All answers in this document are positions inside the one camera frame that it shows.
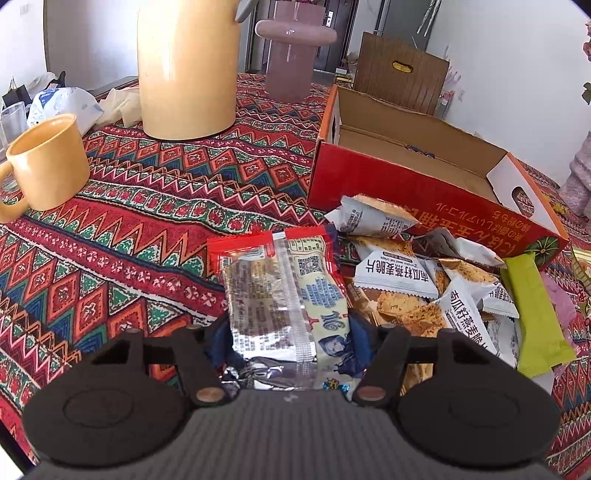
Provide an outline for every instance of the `pink cloth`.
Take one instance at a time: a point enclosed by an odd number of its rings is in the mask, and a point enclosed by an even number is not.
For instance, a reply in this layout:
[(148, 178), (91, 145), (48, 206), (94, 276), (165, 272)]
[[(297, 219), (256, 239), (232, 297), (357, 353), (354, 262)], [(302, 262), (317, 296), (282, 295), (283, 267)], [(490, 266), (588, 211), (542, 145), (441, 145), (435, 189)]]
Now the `pink cloth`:
[[(552, 278), (550, 278), (548, 274), (541, 273), (540, 276), (542, 277), (542, 282), (544, 283), (546, 292), (550, 297), (550, 301), (554, 306), (556, 318), (558, 318), (558, 323), (560, 324), (560, 328), (562, 328), (564, 339), (576, 351), (577, 348), (573, 342), (573, 337), (570, 334), (569, 330), (570, 323), (577, 316), (577, 310), (573, 305), (573, 301), (570, 299), (569, 294), (566, 293), (562, 288), (560, 288), (557, 285), (557, 283), (554, 280), (552, 280)], [(559, 365), (558, 367), (555, 367), (554, 374), (556, 378), (560, 377), (567, 369), (567, 367), (568, 365)]]

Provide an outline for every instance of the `door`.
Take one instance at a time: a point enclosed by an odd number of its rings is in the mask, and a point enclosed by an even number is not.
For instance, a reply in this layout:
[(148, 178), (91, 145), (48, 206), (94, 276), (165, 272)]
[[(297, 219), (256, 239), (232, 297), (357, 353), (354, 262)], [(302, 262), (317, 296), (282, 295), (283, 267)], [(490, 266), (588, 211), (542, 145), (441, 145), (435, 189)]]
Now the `door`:
[(429, 28), (428, 25), (433, 15), (437, 14), (434, 11), (435, 8), (431, 9), (420, 33), (417, 34), (417, 30), (430, 5), (431, 0), (390, 0), (382, 36), (392, 39), (398, 38), (408, 45), (425, 51), (433, 27), (431, 25)]
[(319, 47), (314, 62), (315, 70), (334, 73), (343, 58), (343, 48), (352, 26), (353, 8), (355, 0), (326, 0), (324, 24), (334, 28), (338, 39), (332, 45)]

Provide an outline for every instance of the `red cardboard box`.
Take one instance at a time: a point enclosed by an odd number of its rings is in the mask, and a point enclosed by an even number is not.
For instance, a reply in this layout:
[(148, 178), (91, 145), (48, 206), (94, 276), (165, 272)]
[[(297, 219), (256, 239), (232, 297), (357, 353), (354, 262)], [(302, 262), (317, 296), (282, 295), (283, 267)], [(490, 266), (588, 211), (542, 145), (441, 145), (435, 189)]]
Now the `red cardboard box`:
[[(533, 213), (515, 203), (525, 193)], [(544, 268), (569, 236), (513, 155), (430, 115), (333, 87), (316, 148), (308, 204), (330, 211), (358, 193), (404, 206), (420, 222), (492, 248), (536, 253)]]

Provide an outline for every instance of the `white snack wrapper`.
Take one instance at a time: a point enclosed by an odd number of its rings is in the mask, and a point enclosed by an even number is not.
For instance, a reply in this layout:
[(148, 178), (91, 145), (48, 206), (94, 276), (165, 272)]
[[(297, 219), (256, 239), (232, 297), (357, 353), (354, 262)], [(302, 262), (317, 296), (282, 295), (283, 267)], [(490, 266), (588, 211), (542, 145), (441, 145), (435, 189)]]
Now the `white snack wrapper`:
[(410, 214), (405, 217), (386, 213), (351, 197), (343, 196), (340, 203), (341, 206), (327, 213), (325, 218), (342, 233), (391, 238), (418, 223), (408, 218), (412, 217)]
[(436, 299), (437, 287), (416, 257), (380, 249), (355, 269), (355, 286)]
[(519, 342), (515, 323), (509, 317), (494, 316), (495, 320), (488, 322), (488, 333), (498, 350), (497, 356), (515, 368), (519, 358)]
[(468, 260), (490, 267), (504, 267), (505, 262), (488, 247), (468, 240), (455, 238), (447, 228), (436, 228), (413, 239), (416, 252), (428, 257), (450, 257)]
[(462, 332), (470, 340), (496, 355), (498, 350), (486, 331), (476, 303), (466, 291), (465, 285), (461, 279), (453, 279), (442, 297), (433, 303), (441, 308), (448, 327)]
[(420, 258), (420, 261), (437, 287), (439, 295), (443, 295), (449, 286), (450, 278), (439, 261), (432, 258)]
[(461, 278), (466, 282), (476, 304), (482, 301), (484, 312), (519, 318), (511, 295), (494, 275), (463, 260), (442, 258), (440, 262), (449, 278)]
[(499, 282), (493, 291), (482, 299), (482, 310), (494, 315), (519, 318), (519, 311), (507, 289)]

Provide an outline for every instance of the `patterned tablecloth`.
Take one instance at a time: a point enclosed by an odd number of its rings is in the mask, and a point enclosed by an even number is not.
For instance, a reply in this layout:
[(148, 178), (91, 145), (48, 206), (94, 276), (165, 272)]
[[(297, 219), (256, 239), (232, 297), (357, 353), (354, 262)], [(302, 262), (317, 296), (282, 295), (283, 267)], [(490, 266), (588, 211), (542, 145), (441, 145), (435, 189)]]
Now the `patterned tablecloth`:
[[(85, 138), (91, 175), (74, 199), (0, 227), (0, 419), (27, 453), (23, 407), (86, 354), (129, 327), (168, 335), (224, 311), (208, 238), (322, 223), (305, 197), (328, 89), (314, 85), (311, 94), (299, 105), (273, 102), (264, 77), (243, 74), (236, 124), (214, 137), (159, 142), (141, 124), (103, 127)], [(573, 242), (591, 248), (586, 219), (560, 203), (558, 185), (527, 168)], [(345, 242), (342, 258), (355, 263)], [(576, 301), (568, 254), (548, 272)], [(591, 452), (587, 318), (573, 324), (580, 358), (554, 388), (563, 424), (549, 462), (561, 473), (582, 471)], [(151, 373), (177, 382), (171, 367)]]

